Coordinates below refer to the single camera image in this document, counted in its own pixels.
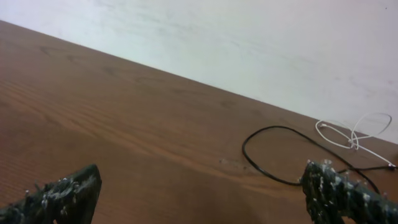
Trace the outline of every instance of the sparkly black object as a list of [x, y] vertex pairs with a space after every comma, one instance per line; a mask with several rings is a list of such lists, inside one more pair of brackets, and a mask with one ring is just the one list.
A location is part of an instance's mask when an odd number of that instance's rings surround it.
[[356, 223], [398, 223], [398, 205], [350, 182], [328, 164], [309, 162], [301, 183], [307, 211], [316, 224], [343, 224], [341, 217]]
[[90, 224], [101, 191], [96, 165], [58, 182], [37, 187], [35, 194], [0, 209], [0, 224]]

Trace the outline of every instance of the black cable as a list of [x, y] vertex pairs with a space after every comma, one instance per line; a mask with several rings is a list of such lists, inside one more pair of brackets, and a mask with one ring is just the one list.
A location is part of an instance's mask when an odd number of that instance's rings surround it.
[[377, 169], [389, 169], [389, 170], [395, 170], [396, 167], [392, 167], [392, 166], [383, 166], [383, 167], [370, 167], [370, 168], [355, 168], [353, 165], [351, 165], [348, 161], [346, 161], [345, 159], [343, 159], [341, 156], [339, 156], [338, 154], [336, 154], [335, 152], [331, 151], [330, 149], [326, 148], [325, 146], [322, 146], [321, 144], [317, 143], [315, 140], [311, 139], [310, 137], [296, 131], [293, 128], [289, 128], [286, 126], [269, 126], [266, 128], [262, 128], [254, 133], [252, 133], [249, 137], [247, 137], [243, 144], [242, 144], [242, 152], [243, 155], [245, 156], [245, 158], [249, 161], [249, 163], [255, 168], [257, 169], [260, 173], [264, 174], [266, 177], [271, 178], [272, 180], [278, 181], [280, 183], [283, 184], [287, 184], [287, 185], [293, 185], [293, 186], [301, 186], [300, 182], [290, 182], [287, 180], [282, 180], [270, 173], [268, 173], [267, 171], [265, 171], [263, 168], [259, 167], [249, 156], [248, 153], [246, 152], [246, 144], [249, 142], [249, 140], [251, 138], [253, 138], [255, 135], [257, 135], [258, 133], [268, 130], [268, 129], [272, 129], [272, 128], [280, 128], [280, 129], [287, 129], [289, 131], [293, 131], [294, 133], [298, 134], [299, 136], [305, 138], [306, 140], [308, 140], [309, 142], [311, 142], [312, 144], [320, 147], [321, 149], [325, 150], [326, 152], [329, 152], [330, 154], [332, 154], [333, 156], [335, 156], [337, 159], [339, 159], [341, 162], [343, 162], [344, 164], [346, 164], [348, 166], [347, 169], [341, 170], [338, 173], [342, 173], [342, 172], [346, 172], [347, 170], [353, 170], [355, 172], [357, 172], [361, 177], [363, 177], [365, 180], [367, 180], [369, 182], [369, 184], [372, 186], [372, 188], [374, 189], [374, 191], [378, 194], [380, 194], [379, 189], [376, 187], [376, 184], [373, 183], [373, 181], [371, 181], [371, 179], [369, 179], [369, 177], [367, 177], [366, 175], [364, 175], [361, 171], [366, 171], [366, 170], [377, 170]]

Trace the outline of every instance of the wooden table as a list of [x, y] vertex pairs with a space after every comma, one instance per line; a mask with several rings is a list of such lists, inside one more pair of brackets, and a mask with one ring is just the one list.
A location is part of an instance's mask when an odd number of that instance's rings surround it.
[[[0, 22], [0, 206], [35, 180], [96, 163], [103, 187], [93, 223], [310, 223], [302, 189], [262, 176], [241, 154], [249, 134], [275, 124], [331, 147], [312, 118]], [[363, 144], [398, 161], [397, 145]], [[332, 148], [355, 166], [383, 165]], [[248, 151], [288, 180], [307, 159], [334, 160], [282, 130]], [[397, 172], [367, 175], [398, 201]]]

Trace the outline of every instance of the white earphone cable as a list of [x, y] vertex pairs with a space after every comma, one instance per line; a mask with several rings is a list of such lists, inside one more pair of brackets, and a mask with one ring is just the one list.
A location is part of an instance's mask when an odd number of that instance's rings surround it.
[[[358, 127], [358, 124], [359, 124], [360, 122], [362, 122], [362, 120], [363, 120], [364, 118], [366, 118], [366, 117], [368, 117], [368, 116], [370, 116], [370, 115], [375, 115], [375, 114], [385, 115], [385, 116], [387, 116], [387, 117], [389, 118], [389, 122], [387, 123], [386, 127], [384, 127], [379, 133], [377, 133], [377, 134], [375, 134], [375, 135], [367, 135], [367, 136], [363, 136], [363, 137], [357, 137], [355, 131], [356, 131], [356, 128]], [[343, 127], [343, 128], [346, 128], [346, 129], [350, 130], [350, 131], [351, 131], [351, 137], [348, 137], [346, 134], [342, 133], [341, 131], [337, 130], [336, 128], [334, 128], [334, 127], [332, 127], [332, 126], [325, 124], [325, 122], [327, 122], [327, 123], [335, 123], [335, 124], [337, 124], [337, 125], [339, 125], [339, 126], [341, 126], [341, 127]], [[375, 137], [375, 136], [377, 136], [377, 135], [383, 133], [383, 132], [390, 126], [391, 122], [392, 122], [392, 116], [389, 115], [389, 114], [387, 114], [387, 113], [366, 113], [366, 114], [364, 114], [364, 115], [356, 122], [356, 124], [354, 125], [354, 128], [353, 128], [353, 129], [349, 128], [347, 125], [345, 125], [345, 124], [343, 124], [343, 123], [341, 123], [341, 122], [339, 122], [339, 121], [334, 121], [334, 120], [319, 120], [319, 121], [315, 124], [315, 129], [318, 131], [319, 135], [320, 135], [324, 140], [326, 140], [326, 141], [328, 141], [328, 142], [330, 142], [330, 143], [332, 143], [332, 144], [334, 144], [334, 145], [336, 145], [336, 146], [343, 147], [343, 148], [345, 148], [345, 149], [352, 149], [352, 148], [354, 148], [354, 149], [356, 149], [356, 150], [358, 150], [359, 148], [364, 149], [365, 151], [368, 151], [369, 153], [373, 154], [374, 156], [376, 156], [376, 157], [378, 157], [378, 158], [380, 158], [380, 159], [386, 161], [386, 162], [389, 164], [389, 166], [394, 166], [394, 167], [395, 167], [395, 165], [394, 165], [392, 162], [388, 161], [386, 158], [380, 156], [379, 154], [373, 152], [372, 150], [366, 149], [365, 147], [363, 147], [363, 146], [361, 146], [361, 145], [359, 144], [359, 140], [360, 140], [360, 139]], [[349, 146], [344, 146], [344, 145], [342, 145], [342, 144], [338, 144], [338, 143], [336, 143], [336, 142], [334, 142], [334, 141], [332, 141], [332, 140], [326, 138], [326, 137], [321, 133], [320, 128], [330, 128], [330, 129], [334, 130], [335, 132], [337, 132], [338, 134], [344, 136], [344, 137], [348, 140]]]

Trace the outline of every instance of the cable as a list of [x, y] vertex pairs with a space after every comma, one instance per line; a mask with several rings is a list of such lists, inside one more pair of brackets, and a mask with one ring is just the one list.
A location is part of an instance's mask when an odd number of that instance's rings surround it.
[[[375, 114], [381, 114], [381, 115], [387, 116], [387, 117], [389, 118], [389, 122], [387, 123], [387, 125], [386, 125], [379, 133], [377, 133], [377, 134], [375, 134], [375, 135], [367, 135], [367, 136], [363, 136], [363, 137], [357, 137], [355, 131], [356, 131], [356, 128], [358, 127], [358, 125], [361, 123], [361, 121], [362, 121], [364, 118], [366, 118], [366, 117], [368, 117], [368, 116], [370, 116], [370, 115], [375, 115]], [[346, 129], [349, 129], [349, 130], [351, 131], [351, 137], [348, 137], [347, 135], [345, 135], [344, 133], [342, 133], [341, 131], [337, 130], [336, 128], [334, 128], [334, 127], [332, 127], [332, 126], [330, 126], [330, 125], [324, 124], [324, 122], [336, 123], [336, 124], [338, 124], [338, 125], [340, 125], [340, 126], [346, 128]], [[334, 145], [336, 145], [336, 146], [343, 147], [343, 148], [345, 148], [345, 149], [352, 149], [352, 148], [355, 148], [356, 150], [358, 150], [359, 148], [361, 148], [361, 149], [363, 149], [363, 150], [365, 150], [365, 151], [367, 151], [367, 152], [373, 154], [374, 156], [376, 156], [376, 157], [378, 157], [378, 158], [380, 158], [380, 159], [386, 161], [390, 166], [394, 166], [394, 167], [395, 167], [395, 165], [394, 165], [392, 162], [388, 161], [386, 158], [380, 156], [379, 154], [373, 152], [373, 151], [370, 150], [370, 149], [366, 149], [365, 147], [363, 147], [363, 146], [361, 146], [361, 145], [359, 144], [359, 140], [360, 140], [360, 139], [375, 137], [375, 136], [378, 136], [379, 134], [383, 133], [383, 132], [390, 126], [391, 122], [392, 122], [392, 116], [389, 115], [389, 114], [386, 114], [386, 113], [378, 113], [378, 112], [377, 112], [377, 113], [366, 113], [366, 114], [364, 114], [364, 115], [355, 123], [353, 129], [349, 128], [347, 125], [345, 125], [345, 124], [343, 124], [343, 123], [341, 123], [341, 122], [334, 121], [334, 120], [320, 120], [320, 121], [318, 121], [318, 122], [315, 124], [315, 129], [318, 131], [319, 135], [320, 135], [324, 140], [326, 140], [326, 141], [328, 141], [328, 142], [330, 142], [330, 143], [332, 143], [332, 144], [334, 144]], [[320, 128], [330, 128], [330, 129], [334, 130], [335, 132], [337, 132], [338, 134], [344, 136], [344, 137], [348, 140], [349, 146], [344, 146], [344, 145], [342, 145], [342, 144], [338, 144], [338, 143], [336, 143], [336, 142], [334, 142], [334, 141], [332, 141], [332, 140], [326, 138], [326, 137], [321, 133]]]
[[366, 175], [364, 175], [361, 171], [366, 171], [366, 170], [376, 170], [376, 169], [389, 169], [389, 170], [395, 170], [397, 167], [396, 166], [384, 166], [382, 167], [370, 167], [370, 168], [355, 168], [353, 165], [351, 165], [348, 161], [346, 161], [345, 159], [343, 159], [341, 156], [339, 156], [338, 154], [336, 154], [335, 152], [331, 151], [330, 149], [326, 148], [325, 146], [322, 146], [321, 144], [317, 143], [315, 140], [313, 140], [312, 138], [296, 131], [293, 128], [289, 128], [286, 126], [268, 126], [265, 128], [261, 128], [260, 130], [252, 133], [249, 137], [247, 137], [244, 142], [242, 143], [242, 153], [245, 156], [245, 158], [248, 160], [248, 162], [256, 169], [258, 170], [260, 173], [264, 174], [266, 177], [271, 178], [272, 180], [275, 180], [277, 182], [283, 183], [283, 184], [287, 184], [287, 185], [293, 185], [293, 186], [301, 186], [302, 184], [300, 182], [290, 182], [287, 180], [283, 180], [280, 179], [270, 173], [268, 173], [267, 171], [265, 171], [263, 168], [261, 168], [260, 166], [258, 166], [248, 155], [248, 153], [246, 152], [246, 144], [250, 141], [251, 138], [253, 138], [254, 136], [256, 136], [257, 134], [259, 134], [260, 132], [263, 132], [265, 130], [268, 129], [276, 129], [276, 128], [280, 128], [280, 129], [287, 129], [289, 131], [293, 131], [294, 133], [298, 134], [299, 136], [305, 138], [306, 140], [308, 140], [309, 142], [311, 142], [312, 144], [320, 147], [321, 149], [325, 150], [326, 152], [330, 153], [331, 155], [335, 156], [337, 159], [339, 159], [341, 162], [343, 162], [344, 164], [346, 164], [349, 168], [342, 170], [340, 172], [346, 172], [347, 170], [353, 170], [355, 172], [357, 172], [361, 177], [363, 177], [366, 181], [369, 182], [369, 184], [372, 186], [372, 188], [374, 189], [374, 191], [378, 194], [380, 194], [379, 189], [376, 187], [376, 184], [373, 183], [373, 181], [371, 181], [371, 179], [369, 179], [369, 177], [367, 177]]

